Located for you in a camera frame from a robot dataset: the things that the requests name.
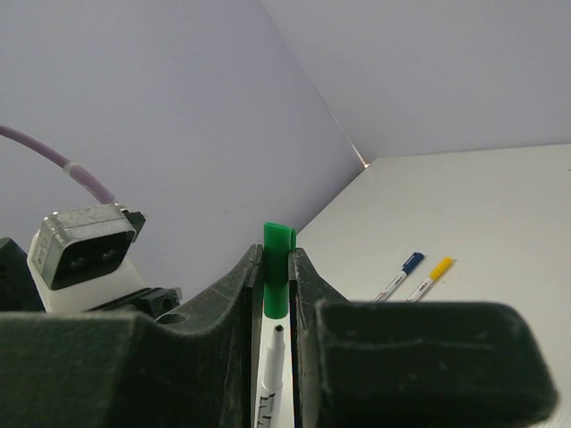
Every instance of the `white connector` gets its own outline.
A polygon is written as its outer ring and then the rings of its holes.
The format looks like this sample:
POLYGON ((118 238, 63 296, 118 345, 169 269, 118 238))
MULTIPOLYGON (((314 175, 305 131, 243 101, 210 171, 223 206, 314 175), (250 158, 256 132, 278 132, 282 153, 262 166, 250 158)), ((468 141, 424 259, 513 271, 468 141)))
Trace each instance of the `white connector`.
POLYGON ((46 312, 55 314, 83 312, 146 288, 141 276, 125 258, 119 268, 110 274, 61 290, 51 290, 32 260, 38 236, 39 232, 34 236, 29 248, 28 268, 46 312))

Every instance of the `metal connector housing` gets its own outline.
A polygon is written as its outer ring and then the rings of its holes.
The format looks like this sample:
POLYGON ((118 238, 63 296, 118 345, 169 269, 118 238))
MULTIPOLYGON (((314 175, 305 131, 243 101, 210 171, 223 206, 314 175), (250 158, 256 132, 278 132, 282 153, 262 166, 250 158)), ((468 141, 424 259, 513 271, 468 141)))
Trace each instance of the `metal connector housing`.
POLYGON ((137 232, 115 204, 55 212, 42 222, 33 263, 51 290, 108 275, 137 232))

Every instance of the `blue marker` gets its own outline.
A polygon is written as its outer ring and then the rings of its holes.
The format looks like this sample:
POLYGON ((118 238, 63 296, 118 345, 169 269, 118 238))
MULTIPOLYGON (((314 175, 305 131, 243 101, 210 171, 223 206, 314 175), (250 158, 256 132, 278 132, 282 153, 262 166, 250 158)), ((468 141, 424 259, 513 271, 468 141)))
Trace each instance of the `blue marker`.
POLYGON ((402 284, 404 278, 406 278, 407 275, 409 275, 410 272, 412 272, 414 268, 418 266, 418 264, 422 261, 424 257, 425 255, 422 254, 421 252, 413 252, 412 255, 409 257, 409 259, 404 262, 404 265, 402 265, 402 269, 401 272, 399 272, 399 275, 397 275, 391 281, 391 283, 387 285, 385 290, 382 291, 373 301, 387 300, 390 297, 390 295, 394 293, 397 287, 402 284))

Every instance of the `blue marker cap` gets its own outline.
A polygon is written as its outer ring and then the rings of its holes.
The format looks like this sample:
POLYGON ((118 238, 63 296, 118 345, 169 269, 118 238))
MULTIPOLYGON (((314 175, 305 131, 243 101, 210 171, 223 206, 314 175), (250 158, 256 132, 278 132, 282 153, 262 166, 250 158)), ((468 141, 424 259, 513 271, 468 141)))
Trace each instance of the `blue marker cap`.
POLYGON ((420 263, 424 257, 425 255, 422 252, 413 252, 404 265, 402 265, 402 272, 408 275, 418 266, 418 263, 420 263))

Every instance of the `yellow marker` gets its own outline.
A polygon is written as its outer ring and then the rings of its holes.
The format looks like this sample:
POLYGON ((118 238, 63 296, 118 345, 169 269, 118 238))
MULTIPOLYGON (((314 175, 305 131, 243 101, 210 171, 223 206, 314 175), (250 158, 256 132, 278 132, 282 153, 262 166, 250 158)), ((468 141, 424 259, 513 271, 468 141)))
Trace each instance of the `yellow marker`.
POLYGON ((422 296, 428 291, 430 286, 440 278, 444 273, 452 266, 452 259, 450 257, 445 257, 436 265, 430 275, 418 286, 418 288, 409 296, 405 301, 419 301, 422 296))

